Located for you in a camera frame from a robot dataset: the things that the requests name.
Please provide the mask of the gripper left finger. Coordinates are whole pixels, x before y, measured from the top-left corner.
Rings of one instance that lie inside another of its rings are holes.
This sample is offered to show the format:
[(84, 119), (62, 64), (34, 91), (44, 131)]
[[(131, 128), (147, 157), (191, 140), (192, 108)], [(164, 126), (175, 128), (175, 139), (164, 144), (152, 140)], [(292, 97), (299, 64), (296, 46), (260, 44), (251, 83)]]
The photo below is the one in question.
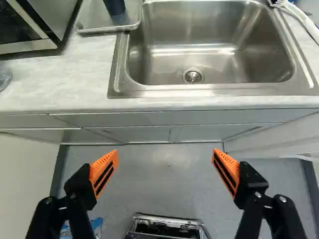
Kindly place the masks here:
[(88, 217), (98, 197), (118, 166), (118, 151), (113, 150), (92, 164), (83, 164), (64, 184), (66, 196), (43, 198), (37, 204), (27, 239), (58, 239), (66, 221), (73, 239), (95, 239)]

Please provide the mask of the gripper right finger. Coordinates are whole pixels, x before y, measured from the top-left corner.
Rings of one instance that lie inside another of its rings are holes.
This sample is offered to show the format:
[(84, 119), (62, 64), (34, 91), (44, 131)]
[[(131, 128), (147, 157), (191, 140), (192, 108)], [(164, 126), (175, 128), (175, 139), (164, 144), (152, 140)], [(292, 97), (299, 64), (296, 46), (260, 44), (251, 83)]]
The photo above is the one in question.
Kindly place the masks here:
[(212, 164), (226, 185), (233, 202), (243, 211), (235, 237), (257, 239), (262, 220), (274, 239), (305, 239), (295, 203), (287, 196), (266, 195), (268, 181), (248, 162), (237, 161), (218, 149), (213, 150)]

